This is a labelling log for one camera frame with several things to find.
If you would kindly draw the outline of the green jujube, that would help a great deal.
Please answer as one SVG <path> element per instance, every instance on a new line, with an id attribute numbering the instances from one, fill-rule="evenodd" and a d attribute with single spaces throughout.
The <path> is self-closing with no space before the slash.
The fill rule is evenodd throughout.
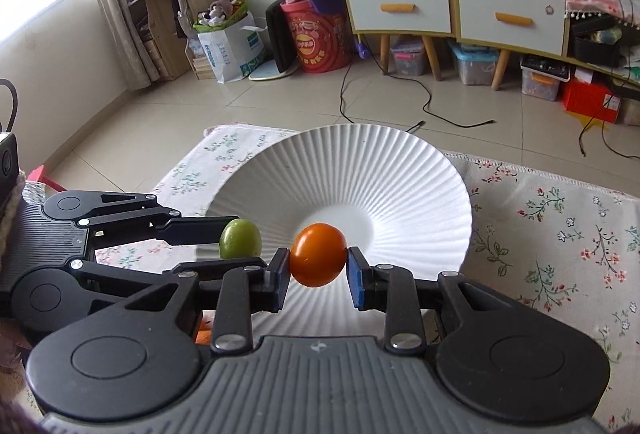
<path id="1" fill-rule="evenodd" d="M 219 239 L 222 259 L 259 257 L 262 254 L 262 236 L 251 221 L 235 218 L 224 227 Z"/>

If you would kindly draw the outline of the small mandarin orange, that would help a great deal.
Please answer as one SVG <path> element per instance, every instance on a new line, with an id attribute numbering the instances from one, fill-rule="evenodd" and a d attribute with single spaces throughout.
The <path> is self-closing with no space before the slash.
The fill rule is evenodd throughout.
<path id="1" fill-rule="evenodd" d="M 196 332 L 195 343 L 198 345 L 209 345 L 212 340 L 213 320 L 209 317 L 205 317 L 198 325 L 198 332 Z"/>

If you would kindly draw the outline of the orange cherry tomato front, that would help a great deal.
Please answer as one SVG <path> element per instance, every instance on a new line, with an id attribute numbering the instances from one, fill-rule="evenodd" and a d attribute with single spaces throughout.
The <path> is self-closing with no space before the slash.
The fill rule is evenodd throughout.
<path id="1" fill-rule="evenodd" d="M 288 262 L 294 279 L 305 287 L 332 282 L 347 261 L 344 235 L 326 223 L 312 224 L 296 235 Z"/>

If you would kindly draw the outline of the white ribbed plate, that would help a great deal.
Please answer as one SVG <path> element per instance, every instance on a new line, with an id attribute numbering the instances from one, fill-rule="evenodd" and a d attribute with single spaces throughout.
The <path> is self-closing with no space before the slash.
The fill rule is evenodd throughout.
<path id="1" fill-rule="evenodd" d="M 252 221 L 265 259 L 325 223 L 370 265 L 400 266 L 424 280 L 459 270 L 472 232 L 468 191 L 450 160 L 419 137 L 368 124 L 274 142 L 224 182 L 207 212 Z"/>

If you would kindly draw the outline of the white paper shopping bag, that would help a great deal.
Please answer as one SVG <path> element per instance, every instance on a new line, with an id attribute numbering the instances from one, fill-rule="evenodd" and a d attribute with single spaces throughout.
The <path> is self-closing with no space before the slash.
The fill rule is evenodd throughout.
<path id="1" fill-rule="evenodd" d="M 253 73 L 265 60 L 266 48 L 245 1 L 232 1 L 230 16 L 214 4 L 200 16 L 193 30 L 219 84 L 237 82 Z"/>

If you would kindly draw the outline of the floral tablecloth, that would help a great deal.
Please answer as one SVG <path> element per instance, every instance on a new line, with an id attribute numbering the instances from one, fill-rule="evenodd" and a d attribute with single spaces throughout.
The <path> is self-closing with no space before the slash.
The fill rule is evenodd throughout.
<path id="1" fill-rule="evenodd" d="M 204 216 L 232 174 L 298 134 L 243 124 L 207 129 L 152 193 L 160 204 Z M 465 276 L 596 340 L 612 368 L 597 420 L 613 431 L 639 424 L 639 199 L 499 160 L 442 154 L 471 200 Z M 152 272 L 195 258 L 196 246 L 155 240 L 98 251 L 101 264 Z"/>

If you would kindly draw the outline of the black panel heater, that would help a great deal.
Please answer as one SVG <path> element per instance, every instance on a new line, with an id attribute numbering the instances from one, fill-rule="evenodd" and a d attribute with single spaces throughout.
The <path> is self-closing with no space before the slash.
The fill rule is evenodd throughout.
<path id="1" fill-rule="evenodd" d="M 284 0 L 273 1 L 266 10 L 267 32 L 271 53 L 278 71 L 285 73 L 297 63 L 297 50 L 288 19 L 282 8 Z"/>

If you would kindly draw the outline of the clear storage bin left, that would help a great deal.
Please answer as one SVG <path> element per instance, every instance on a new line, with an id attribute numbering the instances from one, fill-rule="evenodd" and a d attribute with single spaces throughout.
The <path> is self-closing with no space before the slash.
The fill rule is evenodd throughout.
<path id="1" fill-rule="evenodd" d="M 426 71 L 426 51 L 419 36 L 401 37 L 390 47 L 395 72 L 403 76 L 421 76 Z"/>

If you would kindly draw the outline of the red snack bucket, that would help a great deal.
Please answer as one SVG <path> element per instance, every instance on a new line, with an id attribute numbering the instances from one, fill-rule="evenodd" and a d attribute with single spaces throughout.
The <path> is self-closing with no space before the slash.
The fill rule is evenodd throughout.
<path id="1" fill-rule="evenodd" d="M 320 14 L 309 0 L 282 1 L 280 7 L 304 72 L 329 73 L 352 62 L 352 32 L 345 13 Z"/>

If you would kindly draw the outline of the clear storage bin blue lid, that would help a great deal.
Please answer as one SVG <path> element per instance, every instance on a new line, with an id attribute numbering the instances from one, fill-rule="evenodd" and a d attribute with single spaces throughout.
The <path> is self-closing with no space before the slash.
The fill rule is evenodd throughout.
<path id="1" fill-rule="evenodd" d="M 448 40 L 454 68 L 465 86 L 490 86 L 496 71 L 500 51 L 494 48 L 460 44 Z"/>

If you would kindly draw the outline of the clear storage bin black lid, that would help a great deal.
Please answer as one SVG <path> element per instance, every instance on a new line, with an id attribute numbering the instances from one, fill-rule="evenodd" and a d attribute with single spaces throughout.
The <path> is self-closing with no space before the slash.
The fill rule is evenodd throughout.
<path id="1" fill-rule="evenodd" d="M 521 55 L 522 94 L 546 101 L 555 101 L 562 84 L 570 80 L 570 66 L 565 62 L 534 56 Z"/>

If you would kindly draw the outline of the red box under sideboard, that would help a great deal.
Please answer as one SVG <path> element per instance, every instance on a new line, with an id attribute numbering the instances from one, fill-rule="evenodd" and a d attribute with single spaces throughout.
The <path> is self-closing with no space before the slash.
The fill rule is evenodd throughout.
<path id="1" fill-rule="evenodd" d="M 562 88 L 562 102 L 567 112 L 615 124 L 622 99 L 600 82 L 588 84 L 572 78 Z"/>

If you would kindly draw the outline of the long low sideboard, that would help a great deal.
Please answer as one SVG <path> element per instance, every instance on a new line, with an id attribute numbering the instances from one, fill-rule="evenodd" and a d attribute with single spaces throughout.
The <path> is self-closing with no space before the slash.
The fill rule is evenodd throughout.
<path id="1" fill-rule="evenodd" d="M 567 56 L 639 84 L 639 25 L 602 12 L 569 12 Z"/>

